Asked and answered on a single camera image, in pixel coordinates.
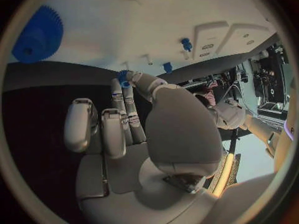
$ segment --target blue plastic piece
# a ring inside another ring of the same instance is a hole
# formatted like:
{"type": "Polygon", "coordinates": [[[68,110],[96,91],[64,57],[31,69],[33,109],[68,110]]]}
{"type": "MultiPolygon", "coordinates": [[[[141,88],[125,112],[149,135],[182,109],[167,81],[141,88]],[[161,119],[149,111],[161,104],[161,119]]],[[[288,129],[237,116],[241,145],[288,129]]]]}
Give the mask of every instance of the blue plastic piece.
{"type": "Polygon", "coordinates": [[[192,46],[189,38],[182,39],[181,43],[183,44],[183,47],[184,47],[185,51],[191,52],[191,49],[192,49],[193,46],[192,46]]]}
{"type": "Polygon", "coordinates": [[[62,35],[58,14],[48,6],[41,6],[23,29],[12,53],[22,63],[46,59],[58,50],[62,35]]]}
{"type": "Polygon", "coordinates": [[[163,67],[167,74],[172,73],[172,65],[170,62],[163,64],[163,67]]]}
{"type": "Polygon", "coordinates": [[[123,71],[119,72],[118,80],[119,80],[122,88],[129,88],[131,86],[127,80],[127,73],[128,73],[127,70],[123,70],[123,71]]]}

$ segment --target dark floor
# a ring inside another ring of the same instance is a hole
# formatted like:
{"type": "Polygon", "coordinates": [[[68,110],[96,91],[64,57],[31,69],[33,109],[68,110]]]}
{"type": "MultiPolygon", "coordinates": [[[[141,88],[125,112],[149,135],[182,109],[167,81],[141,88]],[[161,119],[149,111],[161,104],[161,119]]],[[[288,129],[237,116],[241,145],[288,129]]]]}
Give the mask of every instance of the dark floor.
{"type": "MultiPolygon", "coordinates": [[[[75,98],[90,98],[97,110],[110,108],[108,86],[36,87],[3,94],[7,142],[20,172],[40,199],[72,224],[85,223],[75,199],[75,177],[82,154],[63,143],[68,106],[75,98]]],[[[151,104],[135,94],[144,126],[151,104]]],[[[231,131],[221,131],[229,139],[231,131]]],[[[31,223],[0,180],[1,223],[31,223]]]]}

